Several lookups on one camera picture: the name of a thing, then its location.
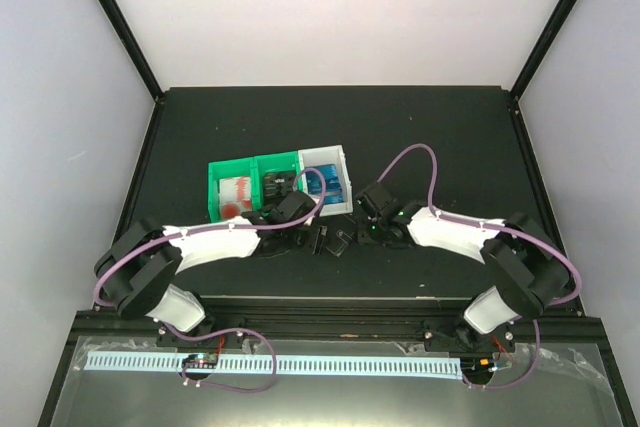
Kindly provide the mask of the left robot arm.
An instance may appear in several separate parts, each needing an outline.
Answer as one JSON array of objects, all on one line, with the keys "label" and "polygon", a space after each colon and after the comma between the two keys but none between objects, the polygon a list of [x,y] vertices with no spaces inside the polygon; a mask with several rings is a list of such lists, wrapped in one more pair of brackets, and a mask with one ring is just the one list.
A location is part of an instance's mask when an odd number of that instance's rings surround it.
[{"label": "left robot arm", "polygon": [[149,317],[169,324],[191,345],[205,345],[215,323],[197,293],[177,287],[174,278],[204,264],[286,251],[322,204],[321,197],[294,191],[265,212],[218,223],[176,227],[140,221],[96,263],[94,301],[115,308],[125,320]]}]

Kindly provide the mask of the green bin with red cards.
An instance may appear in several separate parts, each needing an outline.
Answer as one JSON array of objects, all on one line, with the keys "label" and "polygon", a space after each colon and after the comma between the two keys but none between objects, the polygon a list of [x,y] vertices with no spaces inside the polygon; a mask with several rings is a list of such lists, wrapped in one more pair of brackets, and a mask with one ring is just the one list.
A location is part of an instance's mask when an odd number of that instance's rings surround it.
[{"label": "green bin with red cards", "polygon": [[260,209],[257,161],[245,157],[208,164],[208,212],[212,222]]}]

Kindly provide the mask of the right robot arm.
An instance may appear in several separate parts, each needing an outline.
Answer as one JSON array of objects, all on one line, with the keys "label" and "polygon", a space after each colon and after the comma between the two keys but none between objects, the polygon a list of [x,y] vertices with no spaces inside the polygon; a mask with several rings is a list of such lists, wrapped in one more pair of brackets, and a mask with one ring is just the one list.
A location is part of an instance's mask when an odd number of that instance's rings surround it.
[{"label": "right robot arm", "polygon": [[479,349],[504,324],[538,318],[570,282],[557,249],[526,215],[484,220],[421,201],[403,205],[379,182],[357,194],[354,205],[361,243],[438,248],[485,267],[489,288],[454,326],[457,343],[467,350]]}]

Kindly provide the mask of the white bin with blue cards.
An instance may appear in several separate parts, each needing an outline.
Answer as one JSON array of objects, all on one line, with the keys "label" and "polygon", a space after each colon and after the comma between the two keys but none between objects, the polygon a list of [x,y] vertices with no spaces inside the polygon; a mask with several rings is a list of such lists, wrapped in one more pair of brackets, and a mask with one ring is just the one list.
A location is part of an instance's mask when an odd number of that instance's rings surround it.
[{"label": "white bin with blue cards", "polygon": [[352,184],[348,174],[346,155],[341,145],[303,149],[298,151],[300,167],[312,168],[303,175],[303,190],[315,200],[319,199],[325,183],[325,197],[321,217],[346,215],[353,212]]}]

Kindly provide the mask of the black card holder wallet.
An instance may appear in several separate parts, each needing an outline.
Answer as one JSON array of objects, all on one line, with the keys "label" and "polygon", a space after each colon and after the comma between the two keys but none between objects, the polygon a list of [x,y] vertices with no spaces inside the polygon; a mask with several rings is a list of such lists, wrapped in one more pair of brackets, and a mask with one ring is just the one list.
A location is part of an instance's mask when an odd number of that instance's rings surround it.
[{"label": "black card holder wallet", "polygon": [[341,257],[347,248],[357,241],[357,225],[328,225],[323,250],[334,257]]}]

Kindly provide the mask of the green bin with black cards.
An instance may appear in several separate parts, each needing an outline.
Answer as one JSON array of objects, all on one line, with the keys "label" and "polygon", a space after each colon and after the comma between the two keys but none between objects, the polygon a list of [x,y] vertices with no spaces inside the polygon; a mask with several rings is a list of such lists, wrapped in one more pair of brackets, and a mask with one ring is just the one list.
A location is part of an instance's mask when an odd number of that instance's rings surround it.
[{"label": "green bin with black cards", "polygon": [[297,151],[256,156],[251,170],[253,206],[262,208],[280,203],[293,191],[293,186],[302,186],[301,180],[294,183],[300,171]]}]

